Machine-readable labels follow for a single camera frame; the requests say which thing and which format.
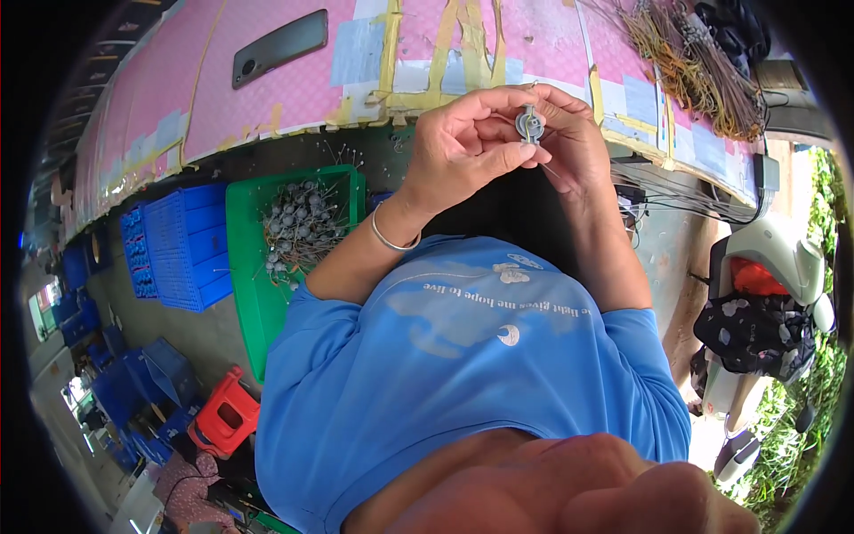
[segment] smartphone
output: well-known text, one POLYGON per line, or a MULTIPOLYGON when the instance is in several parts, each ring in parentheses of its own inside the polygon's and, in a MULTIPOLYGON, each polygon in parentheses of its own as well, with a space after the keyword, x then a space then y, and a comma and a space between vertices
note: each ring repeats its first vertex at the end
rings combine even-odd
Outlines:
POLYGON ((231 88, 240 89, 274 68, 320 50, 329 41, 329 18, 319 9, 240 49, 234 55, 231 88))

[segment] crescent moon graphic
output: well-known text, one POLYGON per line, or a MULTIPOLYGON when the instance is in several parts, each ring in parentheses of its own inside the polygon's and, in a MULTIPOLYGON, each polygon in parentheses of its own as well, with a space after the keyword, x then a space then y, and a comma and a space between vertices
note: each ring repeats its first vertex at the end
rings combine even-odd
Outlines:
POLYGON ((504 325, 499 330, 507 330, 506 336, 498 335, 497 338, 508 347, 512 347, 519 343, 519 329, 514 325, 504 325))

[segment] black floral cloth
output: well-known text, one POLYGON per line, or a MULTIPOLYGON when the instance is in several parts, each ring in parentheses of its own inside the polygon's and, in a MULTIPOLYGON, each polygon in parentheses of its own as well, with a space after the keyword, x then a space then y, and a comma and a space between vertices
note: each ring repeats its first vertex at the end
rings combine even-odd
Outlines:
POLYGON ((790 295, 734 291, 710 299, 693 331, 727 371, 771 376, 786 385, 810 368, 816 352, 812 318, 790 295))

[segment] forearm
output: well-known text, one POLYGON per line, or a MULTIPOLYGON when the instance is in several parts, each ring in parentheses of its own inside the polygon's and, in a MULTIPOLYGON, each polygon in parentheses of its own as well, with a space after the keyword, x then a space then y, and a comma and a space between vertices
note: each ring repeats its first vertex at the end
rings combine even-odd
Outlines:
POLYGON ((649 283, 626 238, 613 187, 583 201, 562 204, 572 230, 580 281, 600 312, 652 308, 649 283))
MULTIPOLYGON (((400 247, 411 243, 430 221, 399 193, 383 202, 375 215, 379 232, 400 247)), ((320 300, 364 304, 402 256, 374 235, 369 216, 308 274, 306 285, 320 300)))

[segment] phone camera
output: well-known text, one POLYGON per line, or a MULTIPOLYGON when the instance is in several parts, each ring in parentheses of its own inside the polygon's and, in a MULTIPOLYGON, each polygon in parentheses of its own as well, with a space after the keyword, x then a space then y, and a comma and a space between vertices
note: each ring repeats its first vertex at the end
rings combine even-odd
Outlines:
POLYGON ((243 70, 241 72, 243 73, 243 76, 249 76, 249 73, 251 73, 254 68, 255 68, 255 60, 250 59, 249 61, 247 61, 243 64, 243 70))

